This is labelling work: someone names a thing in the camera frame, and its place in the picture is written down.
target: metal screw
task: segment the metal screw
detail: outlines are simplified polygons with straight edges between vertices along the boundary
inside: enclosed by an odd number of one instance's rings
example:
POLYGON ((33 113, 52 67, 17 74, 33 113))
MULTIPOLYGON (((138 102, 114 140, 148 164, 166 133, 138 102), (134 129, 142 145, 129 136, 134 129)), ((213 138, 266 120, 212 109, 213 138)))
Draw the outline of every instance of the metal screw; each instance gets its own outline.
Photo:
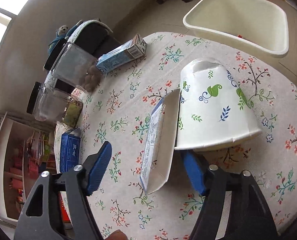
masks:
POLYGON ((83 169, 83 166, 80 165, 80 164, 76 165, 76 166, 73 168, 73 170, 75 170, 75 171, 80 171, 81 169, 83 169))
POLYGON ((218 166, 215 165, 215 164, 211 164, 211 165, 209 166, 209 169, 210 169, 211 171, 217 171, 218 166))
POLYGON ((244 170, 242 171, 242 174, 246 177, 250 177, 251 176, 251 173, 248 171, 248 170, 244 170))
POLYGON ((50 173, 49 173, 48 171, 43 171, 43 172, 41 173, 41 176, 42 176, 43 178, 47 177, 48 175, 50 175, 50 173))

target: table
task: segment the table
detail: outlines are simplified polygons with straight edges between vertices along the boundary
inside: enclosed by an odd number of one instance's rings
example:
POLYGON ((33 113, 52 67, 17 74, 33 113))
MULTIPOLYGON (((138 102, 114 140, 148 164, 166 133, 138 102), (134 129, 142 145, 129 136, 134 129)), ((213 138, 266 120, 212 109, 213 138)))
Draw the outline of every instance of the table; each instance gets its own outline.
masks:
MULTIPOLYGON (((188 239, 203 198, 192 189, 180 156, 174 154, 168 182, 150 195, 143 192, 139 173, 150 112, 179 87, 182 68, 201 56, 216 58, 226 66, 263 130, 254 140, 204 156, 230 172, 251 171, 278 231, 283 231, 297 216, 297 87, 262 61, 217 42, 167 32, 144 39, 145 58, 109 73, 92 95, 75 92, 84 103, 78 121, 80 163, 97 153, 105 140, 113 148, 99 190, 88 197, 103 237, 120 229, 131 240, 188 239)), ((57 171, 64 131, 57 125, 57 171)), ((63 199, 67 207, 65 193, 63 199)), ((227 193, 218 237, 224 235, 229 205, 227 193)))

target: pink basket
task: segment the pink basket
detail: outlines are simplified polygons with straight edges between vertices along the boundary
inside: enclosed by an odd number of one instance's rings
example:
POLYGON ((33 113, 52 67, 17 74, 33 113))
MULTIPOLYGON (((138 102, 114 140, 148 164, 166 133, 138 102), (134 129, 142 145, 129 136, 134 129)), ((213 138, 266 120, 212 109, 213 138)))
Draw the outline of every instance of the pink basket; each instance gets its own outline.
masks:
POLYGON ((31 179, 37 179, 39 177, 39 166, 33 159, 29 162, 29 176, 31 179))
POLYGON ((19 157, 14 157, 14 167, 22 170, 22 159, 19 157))
POLYGON ((15 189, 23 189, 23 182, 18 179, 12 179, 12 187, 15 189))

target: teddy bear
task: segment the teddy bear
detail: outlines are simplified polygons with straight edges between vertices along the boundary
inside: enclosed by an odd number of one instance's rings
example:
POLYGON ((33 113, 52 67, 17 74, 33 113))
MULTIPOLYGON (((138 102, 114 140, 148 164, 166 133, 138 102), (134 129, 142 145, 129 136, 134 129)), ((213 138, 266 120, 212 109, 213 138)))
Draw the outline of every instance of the teddy bear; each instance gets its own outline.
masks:
POLYGON ((79 27, 83 22, 83 20, 80 20, 71 29, 69 29, 66 25, 63 25, 58 30, 56 30, 56 38, 49 44, 48 54, 51 54, 52 50, 54 49, 55 45, 58 43, 60 39, 65 38, 67 40, 76 30, 76 28, 79 27))

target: person's hand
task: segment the person's hand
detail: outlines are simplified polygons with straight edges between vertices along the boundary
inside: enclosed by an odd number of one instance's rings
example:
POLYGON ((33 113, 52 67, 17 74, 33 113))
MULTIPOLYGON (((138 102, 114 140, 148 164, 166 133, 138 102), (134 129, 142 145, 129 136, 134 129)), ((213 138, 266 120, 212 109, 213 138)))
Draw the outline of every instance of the person's hand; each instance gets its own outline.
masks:
POLYGON ((119 229, 110 234, 105 240, 127 240, 127 236, 119 229))

